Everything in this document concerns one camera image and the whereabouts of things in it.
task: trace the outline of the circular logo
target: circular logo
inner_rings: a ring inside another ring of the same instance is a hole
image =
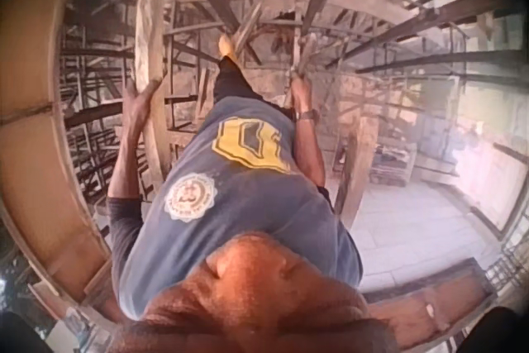
[[[165,196],[165,211],[171,219],[191,222],[203,217],[215,203],[215,181],[205,174],[188,174],[174,183]]]

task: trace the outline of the gray t-shirt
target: gray t-shirt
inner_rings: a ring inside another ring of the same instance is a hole
[[[116,251],[126,252],[115,288],[128,317],[140,318],[157,294],[249,231],[268,233],[326,276],[359,284],[355,243],[296,166],[293,138],[293,123],[266,103],[229,97],[215,105],[141,229],[119,231],[129,219],[111,224],[118,239],[133,235],[130,246]]]

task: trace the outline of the black pants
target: black pants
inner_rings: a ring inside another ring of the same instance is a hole
[[[274,103],[269,103],[268,101],[265,101],[263,99],[263,96],[259,95],[254,90],[252,90],[250,84],[242,75],[241,70],[236,65],[236,63],[230,59],[230,57],[222,58],[222,60],[218,63],[218,67],[220,69],[220,72],[217,76],[215,87],[213,88],[214,103],[218,103],[221,99],[226,97],[257,99],[262,103],[270,105],[273,109],[277,109],[290,120],[293,120],[293,109],[284,109],[275,105]]]

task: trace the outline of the yellow number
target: yellow number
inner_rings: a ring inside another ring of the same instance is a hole
[[[280,139],[279,131],[267,122],[231,117],[219,125],[212,149],[251,169],[275,169],[287,174],[290,166],[281,160]]]

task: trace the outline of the white floor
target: white floor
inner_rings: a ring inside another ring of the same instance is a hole
[[[424,183],[369,185],[351,234],[364,263],[360,290],[404,284],[474,257],[491,265],[499,243],[472,214]]]

